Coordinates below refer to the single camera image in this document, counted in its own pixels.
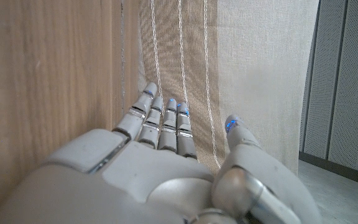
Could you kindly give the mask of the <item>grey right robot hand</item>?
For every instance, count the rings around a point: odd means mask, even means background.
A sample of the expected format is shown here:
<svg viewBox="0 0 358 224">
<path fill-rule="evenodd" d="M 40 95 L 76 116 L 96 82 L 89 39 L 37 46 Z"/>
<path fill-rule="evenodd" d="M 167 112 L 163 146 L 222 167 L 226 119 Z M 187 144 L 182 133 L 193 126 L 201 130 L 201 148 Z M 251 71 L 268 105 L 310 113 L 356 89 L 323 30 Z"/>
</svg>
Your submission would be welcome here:
<svg viewBox="0 0 358 224">
<path fill-rule="evenodd" d="M 321 223 L 301 180 L 267 154 L 243 120 L 226 120 L 217 174 L 197 158 L 186 103 L 149 83 L 110 131 L 50 155 L 0 208 L 0 223 Z"/>
</svg>

